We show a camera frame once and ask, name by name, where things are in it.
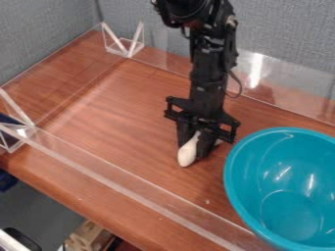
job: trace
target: black object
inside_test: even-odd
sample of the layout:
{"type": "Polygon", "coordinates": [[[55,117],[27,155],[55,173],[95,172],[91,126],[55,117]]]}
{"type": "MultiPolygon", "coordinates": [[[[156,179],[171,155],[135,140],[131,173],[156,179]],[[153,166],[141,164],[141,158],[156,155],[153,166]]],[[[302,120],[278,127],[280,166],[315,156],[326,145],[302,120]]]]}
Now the black object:
{"type": "Polygon", "coordinates": [[[41,251],[39,245],[15,228],[5,228],[4,231],[11,235],[29,250],[41,251]]]}
{"type": "Polygon", "coordinates": [[[107,251],[115,251],[117,250],[117,247],[120,246],[120,244],[123,243],[123,239],[120,237],[115,237],[111,245],[107,248],[107,251]]]}
{"type": "Polygon", "coordinates": [[[200,131],[196,145],[199,160],[209,155],[219,139],[235,142],[240,126],[240,122],[223,108],[229,75],[236,79],[232,73],[238,57],[234,6],[228,0],[152,0],[152,4],[164,24],[180,27],[189,39],[193,64],[189,95],[187,99],[167,98],[165,117],[176,122],[179,147],[200,131]]]}
{"type": "MultiPolygon", "coordinates": [[[[0,112],[0,123],[5,123],[5,124],[11,124],[11,125],[19,125],[19,126],[24,125],[20,121],[13,119],[8,115],[3,114],[1,112],[0,112]]],[[[0,130],[0,131],[3,133],[4,140],[5,140],[5,142],[4,142],[3,139],[0,138],[0,143],[3,145],[7,144],[8,147],[12,147],[20,140],[16,137],[13,137],[12,135],[9,135],[7,132],[4,132],[3,130],[0,130]]]]}
{"type": "Polygon", "coordinates": [[[15,176],[0,170],[0,192],[7,192],[17,182],[19,180],[15,176]]]}

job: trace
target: acrylic bracket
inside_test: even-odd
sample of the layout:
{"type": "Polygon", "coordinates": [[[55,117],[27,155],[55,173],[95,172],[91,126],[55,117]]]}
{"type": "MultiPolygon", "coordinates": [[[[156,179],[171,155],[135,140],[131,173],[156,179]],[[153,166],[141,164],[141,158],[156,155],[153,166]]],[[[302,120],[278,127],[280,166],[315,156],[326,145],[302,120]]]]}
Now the acrylic bracket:
{"type": "MultiPolygon", "coordinates": [[[[29,119],[15,100],[11,98],[4,89],[0,88],[0,99],[3,101],[3,109],[0,111],[0,125],[8,129],[13,129],[20,136],[29,137],[33,134],[35,124],[29,119]]],[[[8,153],[13,153],[24,142],[0,130],[0,148],[8,153]]]]}
{"type": "Polygon", "coordinates": [[[101,34],[104,41],[104,48],[107,52],[116,54],[124,58],[132,58],[136,53],[144,48],[144,25],[140,22],[132,37],[132,40],[127,38],[117,38],[112,32],[109,26],[101,23],[101,34]]]}

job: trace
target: wooden table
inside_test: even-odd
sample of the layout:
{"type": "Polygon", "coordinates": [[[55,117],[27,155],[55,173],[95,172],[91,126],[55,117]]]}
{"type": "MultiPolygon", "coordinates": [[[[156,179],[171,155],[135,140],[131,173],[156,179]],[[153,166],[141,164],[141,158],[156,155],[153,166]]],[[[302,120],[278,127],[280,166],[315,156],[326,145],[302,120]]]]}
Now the wooden table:
{"type": "MultiPolygon", "coordinates": [[[[163,110],[168,95],[187,96],[187,78],[107,54],[100,43],[99,33],[88,33],[5,90],[40,128],[243,226],[223,189],[232,146],[224,143],[188,169],[175,159],[175,125],[163,110]]],[[[247,97],[228,99],[225,109],[242,121],[238,139],[274,126],[335,135],[332,126],[247,97]]],[[[108,176],[108,170],[91,166],[108,176]]],[[[224,250],[31,146],[5,154],[1,167],[143,250],[224,250]]]]}

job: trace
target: gray fabric panel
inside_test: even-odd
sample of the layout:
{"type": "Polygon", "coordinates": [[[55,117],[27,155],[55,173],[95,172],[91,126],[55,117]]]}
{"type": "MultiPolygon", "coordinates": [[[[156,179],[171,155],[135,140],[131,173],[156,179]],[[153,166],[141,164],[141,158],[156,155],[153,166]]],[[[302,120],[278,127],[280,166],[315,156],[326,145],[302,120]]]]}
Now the gray fabric panel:
{"type": "Polygon", "coordinates": [[[0,83],[97,21],[93,0],[0,0],[0,83]]]}
{"type": "MultiPolygon", "coordinates": [[[[240,48],[335,72],[334,0],[232,0],[232,3],[240,48]]],[[[100,0],[100,5],[104,19],[120,35],[129,37],[143,20],[147,44],[187,55],[187,42],[177,30],[164,31],[149,0],[100,0]]]]}

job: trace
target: teal bowl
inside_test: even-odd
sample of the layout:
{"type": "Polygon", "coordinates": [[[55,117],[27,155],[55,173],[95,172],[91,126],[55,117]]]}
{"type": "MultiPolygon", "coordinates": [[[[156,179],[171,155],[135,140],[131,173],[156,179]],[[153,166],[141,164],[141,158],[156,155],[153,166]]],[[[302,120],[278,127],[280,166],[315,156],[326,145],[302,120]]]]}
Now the teal bowl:
{"type": "Polygon", "coordinates": [[[291,127],[251,134],[228,157],[225,191],[279,250],[335,250],[335,139],[291,127]]]}

